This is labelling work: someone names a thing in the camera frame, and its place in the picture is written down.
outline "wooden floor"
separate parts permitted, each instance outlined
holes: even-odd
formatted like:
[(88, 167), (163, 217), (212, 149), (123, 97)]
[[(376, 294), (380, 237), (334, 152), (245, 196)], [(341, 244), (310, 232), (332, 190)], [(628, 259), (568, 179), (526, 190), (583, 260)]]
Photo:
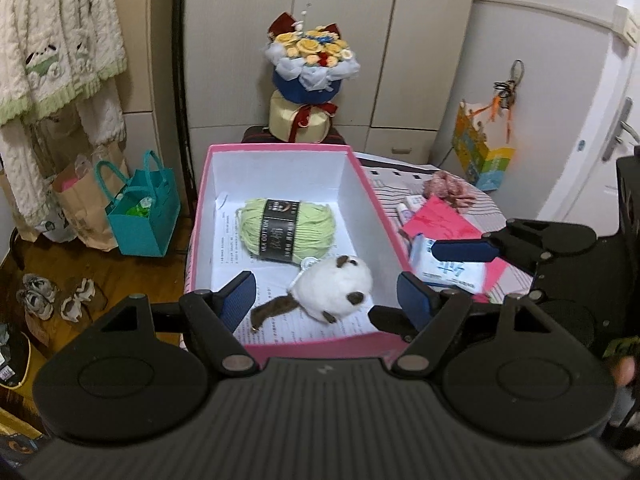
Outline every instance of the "wooden floor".
[[(164, 258), (122, 256), (117, 249), (103, 253), (85, 247), (79, 240), (54, 244), (42, 236), (34, 244), (19, 240), (17, 249), (24, 258), (24, 272), (34, 272), (59, 285), (69, 278), (93, 279), (108, 298), (106, 312), (124, 297), (136, 292), (146, 294), (152, 303), (177, 301), (184, 290), (186, 256), (176, 251), (188, 248), (190, 234), (191, 221), (178, 219), (174, 238)], [(22, 272), (9, 256), (0, 267), (0, 321), (12, 321), (24, 327), (24, 308), (15, 299), (21, 279)], [(49, 347), (38, 345), (38, 348), (46, 356), (57, 352), (78, 335), (59, 315), (42, 322), (42, 327), (49, 335)], [(179, 338), (174, 334), (162, 334), (159, 337), (174, 344), (178, 343)], [(0, 390), (12, 394), (4, 388)], [(22, 402), (22, 398), (15, 394), (6, 395), (5, 399), (0, 396), (0, 405), (23, 420), (31, 418), (24, 412), (33, 411), (33, 407), (28, 402)]]

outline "red bow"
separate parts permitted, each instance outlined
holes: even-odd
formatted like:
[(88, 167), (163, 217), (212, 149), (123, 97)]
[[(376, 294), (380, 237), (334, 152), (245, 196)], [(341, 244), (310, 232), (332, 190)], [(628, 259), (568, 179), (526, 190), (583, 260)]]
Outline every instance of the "red bow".
[(333, 103), (324, 103), (321, 105), (303, 105), (298, 108), (296, 115), (293, 117), (291, 123), (291, 132), (289, 134), (289, 140), (287, 142), (296, 142), (296, 136), (298, 134), (298, 128), (306, 128), (309, 126), (309, 116), (311, 115), (311, 108), (320, 108), (325, 114), (329, 116), (329, 127), (332, 124), (332, 117), (335, 115), (338, 107)]

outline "yellow flower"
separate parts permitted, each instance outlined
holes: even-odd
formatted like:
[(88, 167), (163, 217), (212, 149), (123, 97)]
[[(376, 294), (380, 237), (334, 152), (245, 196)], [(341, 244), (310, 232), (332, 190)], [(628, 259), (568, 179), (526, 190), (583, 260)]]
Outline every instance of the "yellow flower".
[(300, 54), (303, 56), (308, 56), (309, 54), (316, 54), (322, 50), (322, 46), (316, 40), (310, 40), (309, 38), (304, 38), (296, 43)]
[(324, 51), (329, 54), (329, 56), (340, 56), (340, 51), (342, 47), (335, 43), (327, 43), (324, 46)]
[(276, 36), (276, 41), (286, 46), (296, 41), (296, 35), (293, 32), (285, 32)]

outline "black yarn label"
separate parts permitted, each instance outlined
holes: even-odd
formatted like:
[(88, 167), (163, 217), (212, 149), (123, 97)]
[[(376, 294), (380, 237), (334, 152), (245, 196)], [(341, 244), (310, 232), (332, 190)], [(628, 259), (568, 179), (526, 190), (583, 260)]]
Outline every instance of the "black yarn label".
[(300, 202), (267, 200), (260, 226), (260, 257), (278, 262), (293, 259), (293, 240)]

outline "brown plush tail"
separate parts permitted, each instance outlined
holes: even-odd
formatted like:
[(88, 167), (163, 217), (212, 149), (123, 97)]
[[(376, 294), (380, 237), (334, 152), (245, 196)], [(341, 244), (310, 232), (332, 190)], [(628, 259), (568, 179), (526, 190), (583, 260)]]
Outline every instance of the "brown plush tail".
[(258, 330), (268, 317), (280, 316), (296, 310), (300, 304), (290, 294), (278, 296), (251, 311), (251, 328)]

